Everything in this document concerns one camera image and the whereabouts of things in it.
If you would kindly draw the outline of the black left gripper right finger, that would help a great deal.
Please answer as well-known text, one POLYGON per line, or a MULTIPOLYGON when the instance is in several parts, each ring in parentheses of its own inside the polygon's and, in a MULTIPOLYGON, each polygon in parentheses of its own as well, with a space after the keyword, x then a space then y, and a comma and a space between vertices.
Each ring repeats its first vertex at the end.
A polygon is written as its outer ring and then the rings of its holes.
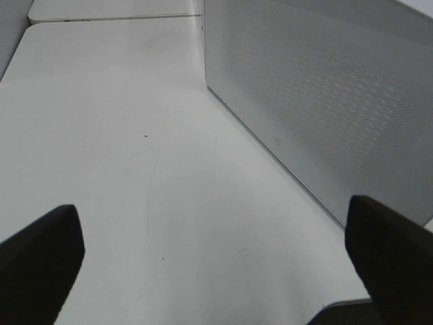
POLYGON ((432 323, 432 233, 368 197, 349 202, 344 244, 385 324, 432 323))

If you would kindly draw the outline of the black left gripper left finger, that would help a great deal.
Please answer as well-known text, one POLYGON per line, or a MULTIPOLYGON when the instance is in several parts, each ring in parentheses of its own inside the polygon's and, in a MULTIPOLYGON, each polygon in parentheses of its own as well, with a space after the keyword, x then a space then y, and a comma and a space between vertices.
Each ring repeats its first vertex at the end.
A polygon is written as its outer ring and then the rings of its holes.
POLYGON ((73 204, 1 243, 1 323, 54 324, 80 272, 85 243, 73 204))

